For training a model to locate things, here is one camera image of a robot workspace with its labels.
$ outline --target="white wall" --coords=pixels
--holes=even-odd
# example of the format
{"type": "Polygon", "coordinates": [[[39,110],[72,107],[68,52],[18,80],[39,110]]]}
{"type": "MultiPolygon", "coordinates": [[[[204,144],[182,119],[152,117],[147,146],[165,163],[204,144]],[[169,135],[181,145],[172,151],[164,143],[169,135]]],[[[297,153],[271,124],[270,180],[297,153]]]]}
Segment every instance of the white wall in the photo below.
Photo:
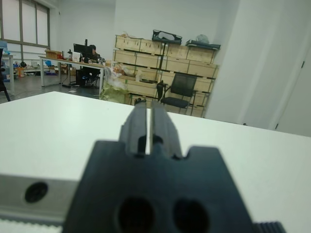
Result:
{"type": "Polygon", "coordinates": [[[252,92],[243,121],[248,125],[274,129],[283,93],[293,70],[301,67],[299,53],[311,19],[310,0],[285,0],[274,38],[262,67],[256,90],[252,92]]]}
{"type": "Polygon", "coordinates": [[[308,0],[241,0],[206,118],[272,127],[310,11],[308,0]]]}
{"type": "Polygon", "coordinates": [[[153,29],[183,37],[183,44],[199,34],[214,42],[221,0],[117,0],[115,34],[124,31],[151,39],[153,29]]]}
{"type": "Polygon", "coordinates": [[[310,74],[311,47],[279,121],[277,131],[311,137],[310,74]]]}
{"type": "Polygon", "coordinates": [[[237,16],[240,0],[222,0],[220,14],[217,21],[217,28],[214,43],[220,44],[221,49],[216,53],[214,63],[222,64],[227,51],[232,28],[237,16]]]}
{"type": "Polygon", "coordinates": [[[48,8],[58,8],[60,0],[36,0],[36,1],[48,8]]]}
{"type": "Polygon", "coordinates": [[[61,50],[60,44],[60,12],[58,8],[50,8],[50,46],[51,50],[61,50]]]}
{"type": "Polygon", "coordinates": [[[60,0],[60,50],[67,54],[73,44],[95,45],[105,59],[112,59],[115,3],[111,0],[60,0]]]}
{"type": "Polygon", "coordinates": [[[277,4],[241,0],[206,118],[237,123],[277,4]]]}

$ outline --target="person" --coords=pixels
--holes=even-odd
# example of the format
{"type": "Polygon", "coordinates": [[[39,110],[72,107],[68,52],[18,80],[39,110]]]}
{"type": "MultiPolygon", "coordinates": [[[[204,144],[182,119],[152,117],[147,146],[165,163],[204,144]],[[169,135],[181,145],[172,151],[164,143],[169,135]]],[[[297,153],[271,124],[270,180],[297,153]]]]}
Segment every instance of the person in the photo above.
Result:
{"type": "Polygon", "coordinates": [[[96,52],[95,45],[90,45],[90,47],[92,48],[92,57],[90,57],[90,59],[92,60],[92,62],[97,63],[97,59],[100,58],[101,56],[96,52]]]}

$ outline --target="white table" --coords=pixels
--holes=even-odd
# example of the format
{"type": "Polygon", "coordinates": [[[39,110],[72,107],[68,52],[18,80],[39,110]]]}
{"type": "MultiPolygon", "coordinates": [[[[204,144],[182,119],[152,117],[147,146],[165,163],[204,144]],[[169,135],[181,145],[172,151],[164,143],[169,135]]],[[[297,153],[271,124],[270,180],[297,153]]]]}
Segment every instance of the white table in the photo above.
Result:
{"type": "Polygon", "coordinates": [[[3,58],[9,59],[9,67],[10,67],[10,90],[7,90],[8,93],[11,93],[12,95],[15,94],[15,86],[14,86],[14,68],[13,68],[13,55],[3,54],[3,58]]]}
{"type": "MultiPolygon", "coordinates": [[[[0,104],[0,173],[79,180],[94,142],[117,140],[132,109],[57,92],[0,104]]],[[[310,232],[311,138],[169,115],[183,154],[192,145],[220,149],[253,221],[310,232]]]]}
{"type": "MultiPolygon", "coordinates": [[[[58,63],[58,77],[59,77],[59,83],[62,83],[62,75],[60,72],[60,64],[68,64],[68,65],[78,65],[82,67],[89,67],[93,69],[99,69],[100,70],[100,81],[99,81],[99,95],[101,94],[103,83],[104,83],[104,68],[105,66],[100,65],[100,64],[88,64],[84,62],[74,62],[74,61],[68,61],[68,60],[63,60],[63,59],[52,59],[52,58],[47,58],[47,57],[39,57],[40,58],[40,74],[41,74],[41,86],[45,86],[44,83],[44,64],[43,61],[48,60],[48,61],[55,61],[58,63]]],[[[67,74],[69,75],[69,80],[70,80],[70,68],[68,67],[68,72],[67,74]]]]}

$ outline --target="computer monitor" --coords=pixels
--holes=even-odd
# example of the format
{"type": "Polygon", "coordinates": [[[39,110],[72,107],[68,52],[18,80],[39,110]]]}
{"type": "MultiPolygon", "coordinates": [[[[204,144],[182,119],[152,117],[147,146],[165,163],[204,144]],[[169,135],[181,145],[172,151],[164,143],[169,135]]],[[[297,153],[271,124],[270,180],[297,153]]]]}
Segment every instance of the computer monitor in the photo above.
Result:
{"type": "Polygon", "coordinates": [[[84,57],[92,56],[93,48],[90,46],[73,44],[73,51],[80,52],[84,57]]]}

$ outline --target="plastic bag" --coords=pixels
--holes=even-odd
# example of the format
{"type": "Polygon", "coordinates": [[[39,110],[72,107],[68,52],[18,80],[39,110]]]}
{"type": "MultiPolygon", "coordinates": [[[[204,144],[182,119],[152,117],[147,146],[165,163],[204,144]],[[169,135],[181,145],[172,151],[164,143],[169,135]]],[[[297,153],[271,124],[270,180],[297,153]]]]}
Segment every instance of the plastic bag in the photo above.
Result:
{"type": "Polygon", "coordinates": [[[113,72],[124,75],[124,70],[122,70],[122,68],[121,68],[120,65],[115,65],[115,66],[113,67],[113,72]]]}
{"type": "Polygon", "coordinates": [[[135,70],[130,70],[125,66],[121,66],[121,69],[124,71],[126,76],[135,77],[135,70]]]}
{"type": "Polygon", "coordinates": [[[126,85],[119,80],[122,74],[114,72],[111,68],[107,69],[110,69],[110,71],[105,72],[105,74],[109,73],[109,75],[105,75],[105,82],[99,99],[124,103],[128,91],[126,85]]]}
{"type": "Polygon", "coordinates": [[[143,79],[143,74],[142,74],[142,71],[141,71],[141,70],[139,70],[139,71],[137,72],[135,78],[136,78],[136,82],[139,82],[140,80],[143,79]]]}

